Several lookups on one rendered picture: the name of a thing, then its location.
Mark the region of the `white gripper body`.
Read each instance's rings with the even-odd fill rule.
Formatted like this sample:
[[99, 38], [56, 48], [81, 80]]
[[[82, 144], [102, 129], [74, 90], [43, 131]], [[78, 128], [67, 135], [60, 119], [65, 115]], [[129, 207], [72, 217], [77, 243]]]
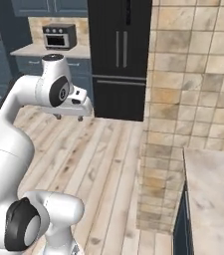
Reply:
[[41, 107], [41, 110], [44, 113], [51, 115], [88, 117], [92, 114], [93, 106], [91, 100], [86, 98], [79, 105], [74, 105], [69, 100], [65, 100], [56, 108]]

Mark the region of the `black fridge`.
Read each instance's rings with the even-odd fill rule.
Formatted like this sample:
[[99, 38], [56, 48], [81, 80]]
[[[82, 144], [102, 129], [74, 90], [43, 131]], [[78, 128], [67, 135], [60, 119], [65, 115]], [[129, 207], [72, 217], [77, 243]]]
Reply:
[[97, 118], [141, 122], [152, 0], [88, 0]]

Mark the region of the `blue base cupboards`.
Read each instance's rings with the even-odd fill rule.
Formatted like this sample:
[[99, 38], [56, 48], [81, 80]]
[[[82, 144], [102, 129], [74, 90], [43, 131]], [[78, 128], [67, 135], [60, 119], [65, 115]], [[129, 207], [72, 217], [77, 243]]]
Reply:
[[77, 45], [72, 50], [63, 51], [47, 50], [42, 44], [30, 44], [11, 52], [11, 55], [16, 57], [20, 72], [41, 76], [43, 73], [42, 57], [53, 53], [62, 54], [66, 57], [73, 84], [87, 90], [88, 97], [93, 101], [93, 80], [89, 46]]

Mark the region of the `grey toaster oven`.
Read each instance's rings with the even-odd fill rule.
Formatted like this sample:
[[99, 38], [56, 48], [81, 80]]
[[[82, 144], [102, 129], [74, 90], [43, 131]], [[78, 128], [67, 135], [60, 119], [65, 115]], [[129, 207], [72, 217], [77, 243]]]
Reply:
[[42, 27], [44, 44], [51, 50], [71, 50], [77, 46], [75, 24], [52, 23]]

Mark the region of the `blue wall cupboards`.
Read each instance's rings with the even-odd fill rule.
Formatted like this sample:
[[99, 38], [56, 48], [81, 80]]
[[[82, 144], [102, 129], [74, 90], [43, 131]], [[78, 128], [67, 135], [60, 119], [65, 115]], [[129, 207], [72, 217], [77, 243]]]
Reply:
[[88, 16], [87, 0], [12, 0], [16, 16], [80, 17]]

